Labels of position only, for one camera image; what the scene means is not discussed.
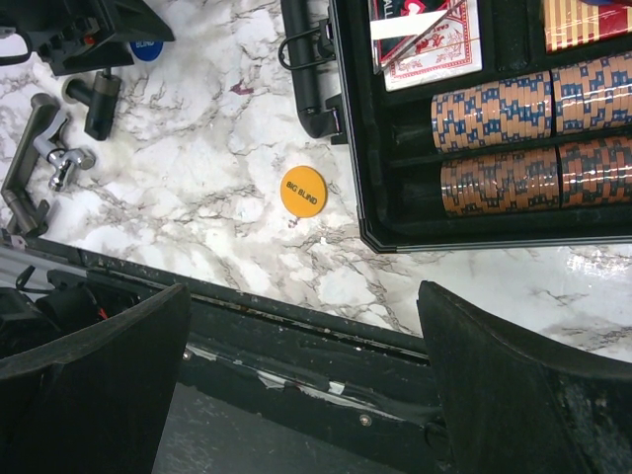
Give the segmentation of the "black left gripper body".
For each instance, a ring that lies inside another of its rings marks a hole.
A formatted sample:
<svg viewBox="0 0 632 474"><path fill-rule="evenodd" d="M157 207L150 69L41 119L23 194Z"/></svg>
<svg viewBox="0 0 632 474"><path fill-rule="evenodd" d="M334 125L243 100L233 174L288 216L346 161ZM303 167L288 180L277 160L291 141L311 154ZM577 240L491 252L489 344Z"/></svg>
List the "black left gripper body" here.
<svg viewBox="0 0 632 474"><path fill-rule="evenodd" d="M1 64L22 64L37 55L55 75L70 75L133 63L107 19L112 1L3 1L1 39L19 37L26 50L1 54Z"/></svg>

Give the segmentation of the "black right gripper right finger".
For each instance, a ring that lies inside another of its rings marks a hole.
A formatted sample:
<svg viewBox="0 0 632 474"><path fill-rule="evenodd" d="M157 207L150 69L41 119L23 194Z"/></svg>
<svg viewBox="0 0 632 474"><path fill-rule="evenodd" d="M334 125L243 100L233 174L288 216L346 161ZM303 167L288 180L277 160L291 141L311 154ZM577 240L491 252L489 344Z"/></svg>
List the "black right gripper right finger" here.
<svg viewBox="0 0 632 474"><path fill-rule="evenodd" d="M418 311L459 472L630 472L630 363L543 337L435 282L422 282Z"/></svg>

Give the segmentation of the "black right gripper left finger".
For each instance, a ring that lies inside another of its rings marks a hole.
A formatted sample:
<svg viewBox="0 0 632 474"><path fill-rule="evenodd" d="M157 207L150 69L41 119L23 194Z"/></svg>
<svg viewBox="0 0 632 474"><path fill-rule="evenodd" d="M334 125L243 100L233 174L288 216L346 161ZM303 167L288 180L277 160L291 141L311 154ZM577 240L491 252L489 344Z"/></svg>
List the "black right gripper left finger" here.
<svg viewBox="0 0 632 474"><path fill-rule="evenodd" d="M4 473L149 473L179 377L191 295L174 284L1 360Z"/></svg>

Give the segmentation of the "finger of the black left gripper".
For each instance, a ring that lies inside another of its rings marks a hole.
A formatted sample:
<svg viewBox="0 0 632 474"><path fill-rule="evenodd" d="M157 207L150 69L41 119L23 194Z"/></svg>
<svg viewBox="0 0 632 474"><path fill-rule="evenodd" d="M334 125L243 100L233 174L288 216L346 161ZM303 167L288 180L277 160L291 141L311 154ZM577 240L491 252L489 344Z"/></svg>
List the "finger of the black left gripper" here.
<svg viewBox="0 0 632 474"><path fill-rule="evenodd" d="M171 28L141 0L117 0L113 15L118 38L123 41L174 41Z"/></svg>

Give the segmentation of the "blue small blind button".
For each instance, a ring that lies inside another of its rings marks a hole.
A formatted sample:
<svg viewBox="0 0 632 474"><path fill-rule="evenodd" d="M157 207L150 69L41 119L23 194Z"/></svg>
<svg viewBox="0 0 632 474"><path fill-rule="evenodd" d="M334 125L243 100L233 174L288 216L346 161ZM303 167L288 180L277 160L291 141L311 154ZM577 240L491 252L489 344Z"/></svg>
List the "blue small blind button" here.
<svg viewBox="0 0 632 474"><path fill-rule="evenodd" d="M155 61L162 53L164 43L162 41L131 41L129 43L132 54L140 61Z"/></svg>

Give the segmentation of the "brown 100 chip roll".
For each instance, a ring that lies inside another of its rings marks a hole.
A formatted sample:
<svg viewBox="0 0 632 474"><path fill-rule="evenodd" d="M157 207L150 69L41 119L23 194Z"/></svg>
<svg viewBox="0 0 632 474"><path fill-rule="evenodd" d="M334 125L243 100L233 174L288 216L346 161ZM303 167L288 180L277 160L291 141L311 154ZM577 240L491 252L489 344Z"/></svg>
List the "brown 100 chip roll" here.
<svg viewBox="0 0 632 474"><path fill-rule="evenodd" d="M449 217L560 207L560 172L552 147L488 154L444 163L440 192Z"/></svg>
<svg viewBox="0 0 632 474"><path fill-rule="evenodd" d="M558 148L561 206L631 201L631 139L614 136Z"/></svg>

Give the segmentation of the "black poker set case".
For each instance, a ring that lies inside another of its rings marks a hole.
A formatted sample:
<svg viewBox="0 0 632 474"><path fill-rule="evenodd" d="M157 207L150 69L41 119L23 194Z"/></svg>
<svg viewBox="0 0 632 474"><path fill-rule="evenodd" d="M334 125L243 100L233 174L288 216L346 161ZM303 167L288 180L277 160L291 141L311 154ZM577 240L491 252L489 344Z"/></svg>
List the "black poker set case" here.
<svg viewBox="0 0 632 474"><path fill-rule="evenodd" d="M492 81L548 71L604 56L631 53L622 36L548 53L543 1L477 1L483 69L460 77L388 92L373 73L369 1L333 1L312 23L304 1L285 1L280 64L292 76L299 121L313 138L350 148L359 232L378 253L470 250L593 243L631 238L631 201L551 210L449 217L440 192L441 166L488 154L552 147L614 136L618 128L558 135L440 153L434 145L431 101Z"/></svg>

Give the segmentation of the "tan blue 10 chip roll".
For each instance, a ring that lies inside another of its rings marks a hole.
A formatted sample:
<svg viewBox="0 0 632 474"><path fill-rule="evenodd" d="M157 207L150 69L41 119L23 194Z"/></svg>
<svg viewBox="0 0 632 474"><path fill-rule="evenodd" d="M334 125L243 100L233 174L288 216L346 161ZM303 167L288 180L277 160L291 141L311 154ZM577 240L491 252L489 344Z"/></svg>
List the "tan blue 10 chip roll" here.
<svg viewBox="0 0 632 474"><path fill-rule="evenodd" d="M440 153L548 138L553 128L551 73L437 94L431 101L431 126Z"/></svg>

